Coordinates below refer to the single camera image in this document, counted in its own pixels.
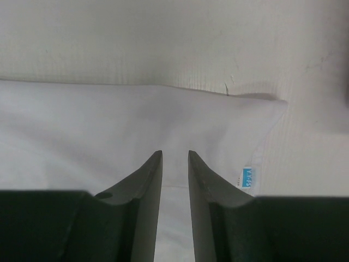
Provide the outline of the white t shirt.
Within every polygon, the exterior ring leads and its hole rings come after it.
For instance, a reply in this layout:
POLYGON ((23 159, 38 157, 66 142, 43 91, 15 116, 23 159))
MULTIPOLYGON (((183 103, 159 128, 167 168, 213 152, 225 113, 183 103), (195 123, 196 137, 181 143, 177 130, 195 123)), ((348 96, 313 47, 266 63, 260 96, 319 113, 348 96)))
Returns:
POLYGON ((156 261, 193 261, 188 153, 236 182, 284 100, 168 86, 1 82, 1 188, 93 194, 163 153, 156 261))

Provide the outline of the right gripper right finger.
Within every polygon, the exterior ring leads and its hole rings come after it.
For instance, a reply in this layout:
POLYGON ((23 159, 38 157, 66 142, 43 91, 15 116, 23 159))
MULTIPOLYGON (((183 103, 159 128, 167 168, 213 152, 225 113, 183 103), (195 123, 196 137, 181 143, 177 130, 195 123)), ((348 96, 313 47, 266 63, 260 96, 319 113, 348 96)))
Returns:
POLYGON ((348 199, 258 196, 188 154, 196 261, 348 261, 348 199))

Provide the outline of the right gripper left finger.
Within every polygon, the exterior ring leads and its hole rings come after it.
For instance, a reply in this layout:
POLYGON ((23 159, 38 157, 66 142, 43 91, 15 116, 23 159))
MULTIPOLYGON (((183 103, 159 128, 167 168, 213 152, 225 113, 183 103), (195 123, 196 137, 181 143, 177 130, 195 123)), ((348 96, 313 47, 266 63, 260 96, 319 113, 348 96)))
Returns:
POLYGON ((1 261, 153 261, 163 153, 96 195, 1 191, 1 261))

